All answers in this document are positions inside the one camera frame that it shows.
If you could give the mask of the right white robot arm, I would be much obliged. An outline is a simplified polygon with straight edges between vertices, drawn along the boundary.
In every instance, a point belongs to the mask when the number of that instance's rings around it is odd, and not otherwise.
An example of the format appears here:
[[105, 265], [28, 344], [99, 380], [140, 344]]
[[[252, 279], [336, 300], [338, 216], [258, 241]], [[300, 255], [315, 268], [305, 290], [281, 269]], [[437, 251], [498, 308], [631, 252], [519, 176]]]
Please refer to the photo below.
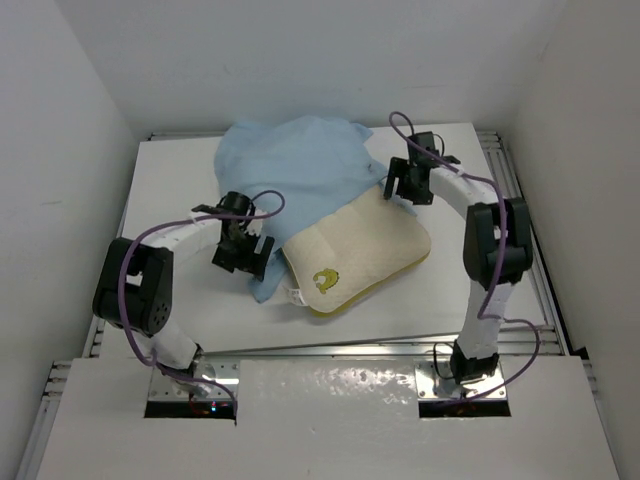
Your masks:
[[449, 360], [450, 379], [463, 384], [498, 366], [506, 304], [533, 263], [530, 214], [523, 198], [505, 197], [495, 181], [468, 173], [457, 158], [441, 154], [434, 137], [420, 132], [403, 138], [408, 157], [391, 159], [384, 197], [396, 195], [415, 206], [439, 197], [465, 221], [462, 260], [470, 295]]

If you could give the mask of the cream pillow with yellow edge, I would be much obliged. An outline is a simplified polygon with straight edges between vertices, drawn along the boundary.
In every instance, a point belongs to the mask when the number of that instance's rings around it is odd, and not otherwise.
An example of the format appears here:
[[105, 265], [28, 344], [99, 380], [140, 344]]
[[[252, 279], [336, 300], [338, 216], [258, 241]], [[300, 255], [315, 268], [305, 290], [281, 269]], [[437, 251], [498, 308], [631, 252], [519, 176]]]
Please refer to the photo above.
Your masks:
[[431, 238], [405, 206], [370, 188], [297, 233], [283, 247], [289, 301], [318, 316], [342, 313], [431, 252]]

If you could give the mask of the light blue pillowcase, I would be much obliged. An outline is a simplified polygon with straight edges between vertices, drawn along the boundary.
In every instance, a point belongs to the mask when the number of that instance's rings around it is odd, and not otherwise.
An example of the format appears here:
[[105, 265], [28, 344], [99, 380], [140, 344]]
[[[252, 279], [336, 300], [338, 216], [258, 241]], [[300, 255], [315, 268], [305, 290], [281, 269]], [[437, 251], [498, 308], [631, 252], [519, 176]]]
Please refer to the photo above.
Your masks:
[[256, 197], [257, 208], [272, 215], [263, 231], [274, 238], [274, 252], [263, 280], [250, 284], [257, 302], [290, 274], [283, 255], [289, 239], [381, 187], [388, 168], [366, 149], [371, 135], [346, 120], [306, 116], [277, 127], [238, 123], [223, 136], [214, 158], [220, 192]]

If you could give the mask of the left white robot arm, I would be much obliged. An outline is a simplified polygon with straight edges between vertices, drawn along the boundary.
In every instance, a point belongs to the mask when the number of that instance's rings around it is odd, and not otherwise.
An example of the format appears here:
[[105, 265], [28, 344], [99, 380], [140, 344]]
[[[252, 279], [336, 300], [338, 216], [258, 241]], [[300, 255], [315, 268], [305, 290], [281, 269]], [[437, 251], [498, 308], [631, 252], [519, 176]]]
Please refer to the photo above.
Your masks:
[[150, 227], [133, 239], [118, 237], [108, 247], [94, 315], [123, 331], [143, 365], [192, 393], [236, 399], [228, 386], [201, 373], [202, 348], [171, 318], [174, 271], [179, 262], [214, 247], [214, 265], [263, 280], [275, 240], [249, 230], [252, 222], [272, 216], [259, 212], [257, 201], [230, 192], [214, 206], [197, 205], [184, 219]]

